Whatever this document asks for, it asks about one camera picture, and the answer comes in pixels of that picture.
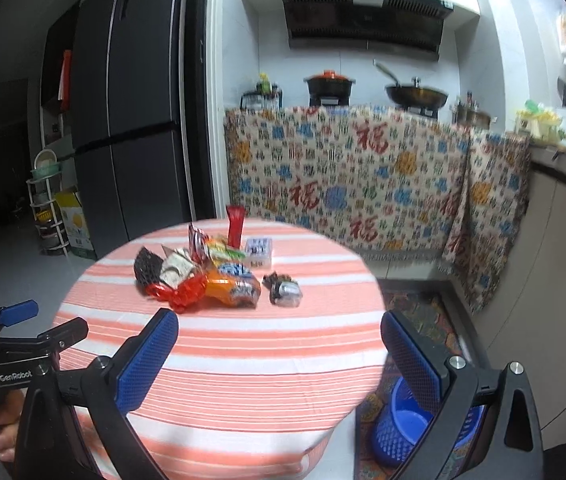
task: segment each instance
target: stove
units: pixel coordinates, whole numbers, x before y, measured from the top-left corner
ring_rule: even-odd
[[[310,106],[349,106],[349,97],[310,95]]]
[[[399,110],[409,112],[410,114],[420,115],[428,119],[438,119],[438,110],[430,110],[429,108],[418,108],[413,106],[399,106]]]

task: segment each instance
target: pink and white striped tablecloth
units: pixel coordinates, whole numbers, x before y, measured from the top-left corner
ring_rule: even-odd
[[[227,221],[196,225],[227,234]],[[164,304],[139,293],[133,261],[145,246],[188,243],[187,225],[138,238],[95,263],[65,298],[55,324],[83,317],[87,338],[61,354],[62,368],[112,355]],[[179,315],[179,337],[143,405],[128,420],[169,478],[303,478],[333,428],[374,390],[387,352],[384,306],[361,258],[322,235],[279,222],[246,219],[246,237],[273,239],[277,272],[298,280],[298,308],[219,308]],[[261,279],[263,272],[256,272]],[[78,409],[97,464],[117,478]]]

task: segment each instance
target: blue gripper pad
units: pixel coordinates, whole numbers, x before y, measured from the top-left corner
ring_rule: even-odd
[[[179,321],[173,311],[163,310],[165,313],[162,318],[154,329],[145,335],[140,348],[119,374],[114,401],[123,415],[138,410],[176,343]]]
[[[447,353],[440,352],[430,339],[420,336],[409,323],[400,313],[386,312],[381,337],[416,402],[423,410],[436,414],[449,384],[444,365]],[[437,355],[440,356],[440,363],[432,362],[432,354],[436,361],[439,361]]]
[[[39,313],[39,305],[34,300],[23,301],[12,306],[5,306],[0,311],[0,325],[12,326],[36,317]]]

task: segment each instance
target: refrigerator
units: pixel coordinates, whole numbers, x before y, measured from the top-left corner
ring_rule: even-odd
[[[157,229],[214,216],[204,1],[80,6],[70,74],[72,142],[99,258]]]

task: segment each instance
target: orange pot lid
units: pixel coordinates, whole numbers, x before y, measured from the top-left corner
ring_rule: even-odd
[[[311,79],[336,79],[339,81],[350,81],[354,83],[354,79],[350,79],[349,77],[345,77],[344,75],[337,74],[333,70],[323,70],[322,74],[313,75],[305,79],[305,81],[309,81]]]

